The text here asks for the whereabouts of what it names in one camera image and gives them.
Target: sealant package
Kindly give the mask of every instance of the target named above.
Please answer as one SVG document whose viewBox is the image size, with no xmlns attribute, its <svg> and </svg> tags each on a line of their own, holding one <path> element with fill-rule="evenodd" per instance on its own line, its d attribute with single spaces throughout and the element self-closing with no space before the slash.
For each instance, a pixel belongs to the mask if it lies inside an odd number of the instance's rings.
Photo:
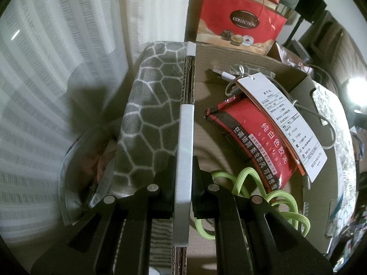
<svg viewBox="0 0 367 275">
<path fill-rule="evenodd" d="M 265 115 L 242 94 L 205 111 L 245 160 L 251 159 L 265 190 L 282 189 L 297 168 L 281 137 Z"/>
</svg>

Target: clothing tag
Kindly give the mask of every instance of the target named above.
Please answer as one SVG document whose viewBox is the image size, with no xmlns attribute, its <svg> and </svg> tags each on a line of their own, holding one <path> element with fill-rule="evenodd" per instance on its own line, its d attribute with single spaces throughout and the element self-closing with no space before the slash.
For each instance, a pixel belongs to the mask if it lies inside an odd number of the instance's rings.
<svg viewBox="0 0 367 275">
<path fill-rule="evenodd" d="M 327 157 L 322 146 L 291 102 L 262 73 L 237 80 L 269 114 L 298 154 L 311 182 L 324 166 Z"/>
</svg>

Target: wall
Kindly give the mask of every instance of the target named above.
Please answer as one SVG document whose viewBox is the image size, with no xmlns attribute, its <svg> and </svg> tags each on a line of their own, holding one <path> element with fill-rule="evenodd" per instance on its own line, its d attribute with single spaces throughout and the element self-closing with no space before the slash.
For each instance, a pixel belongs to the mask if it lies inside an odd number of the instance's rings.
<svg viewBox="0 0 367 275">
<path fill-rule="evenodd" d="M 367 62 L 367 22 L 353 0 L 325 0 L 326 9 L 335 19 L 344 26 L 359 47 L 364 60 Z M 297 19 L 292 25 L 285 25 L 279 34 L 277 41 L 283 44 L 291 33 Z M 310 23 L 303 22 L 296 32 L 294 39 L 298 40 L 309 28 Z"/>
</svg>

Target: neon green shoelace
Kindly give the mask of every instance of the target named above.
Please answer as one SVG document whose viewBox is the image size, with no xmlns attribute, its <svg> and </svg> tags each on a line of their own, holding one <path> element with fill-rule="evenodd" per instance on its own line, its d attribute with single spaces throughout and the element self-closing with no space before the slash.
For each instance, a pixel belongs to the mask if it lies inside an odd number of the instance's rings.
<svg viewBox="0 0 367 275">
<path fill-rule="evenodd" d="M 256 186 L 260 190 L 261 196 L 267 202 L 269 202 L 273 198 L 277 198 L 277 197 L 283 198 L 283 199 L 273 202 L 271 205 L 276 206 L 279 204 L 286 204 L 289 207 L 290 212 L 279 212 L 279 214 L 282 215 L 285 219 L 287 219 L 288 222 L 297 230 L 298 230 L 298 222 L 301 222 L 305 227 L 302 232 L 302 235 L 305 237 L 310 230 L 311 223 L 306 216 L 303 216 L 302 214 L 298 213 L 298 206 L 297 206 L 297 203 L 294 197 L 290 193 L 283 191 L 283 190 L 276 190 L 276 191 L 272 191 L 267 194 L 261 182 L 260 176 L 253 168 L 243 169 L 240 172 L 240 174 L 238 175 L 238 177 L 235 177 L 234 175 L 229 174 L 227 172 L 217 172 L 217 173 L 212 174 L 212 177 L 213 179 L 218 178 L 218 177 L 230 179 L 234 184 L 234 187 L 232 190 L 232 193 L 234 195 L 240 195 L 245 198 L 250 198 L 249 192 L 247 191 L 246 187 L 244 187 L 243 185 L 243 182 L 245 181 L 248 175 L 252 176 L 252 178 L 254 179 L 256 183 Z M 205 231 L 205 229 L 203 228 L 202 219 L 195 218 L 195 226 L 200 236 L 202 236 L 203 238 L 207 240 L 215 240 L 215 236 L 208 234 Z"/>
</svg>

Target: striped sheer curtain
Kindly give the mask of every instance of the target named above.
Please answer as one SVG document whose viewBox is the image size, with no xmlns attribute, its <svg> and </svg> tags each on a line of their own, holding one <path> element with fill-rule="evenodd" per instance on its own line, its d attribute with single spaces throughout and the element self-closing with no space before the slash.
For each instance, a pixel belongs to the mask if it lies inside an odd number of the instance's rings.
<svg viewBox="0 0 367 275">
<path fill-rule="evenodd" d="M 64 228 L 67 150 L 123 115 L 141 51 L 184 40 L 187 5 L 12 0 L 0 17 L 0 234 L 27 270 Z"/>
</svg>

